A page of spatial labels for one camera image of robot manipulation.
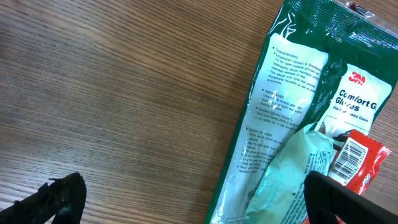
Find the green plastic bag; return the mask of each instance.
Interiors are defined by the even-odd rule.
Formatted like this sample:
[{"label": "green plastic bag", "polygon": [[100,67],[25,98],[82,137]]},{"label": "green plastic bag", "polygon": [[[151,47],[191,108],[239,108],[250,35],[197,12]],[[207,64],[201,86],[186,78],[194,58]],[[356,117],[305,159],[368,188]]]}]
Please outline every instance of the green plastic bag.
[{"label": "green plastic bag", "polygon": [[310,171],[328,175],[335,150],[333,139],[312,124],[295,133],[269,164],[246,210],[247,224],[301,223],[307,216],[304,180]]},{"label": "green plastic bag", "polygon": [[321,121],[329,136],[368,133],[398,78],[397,38],[369,18],[332,0],[284,2],[205,223],[243,223],[269,163],[296,130]]}]

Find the wood grain surface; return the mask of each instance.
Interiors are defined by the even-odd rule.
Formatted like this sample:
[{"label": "wood grain surface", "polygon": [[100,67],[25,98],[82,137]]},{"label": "wood grain surface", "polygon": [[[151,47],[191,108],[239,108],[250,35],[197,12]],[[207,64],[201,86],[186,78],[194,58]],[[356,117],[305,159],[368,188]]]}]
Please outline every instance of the wood grain surface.
[{"label": "wood grain surface", "polygon": [[[360,1],[398,24],[398,2]],[[282,1],[0,1],[0,210],[80,172],[82,223],[201,223]],[[366,197],[398,214],[394,153]]]}]

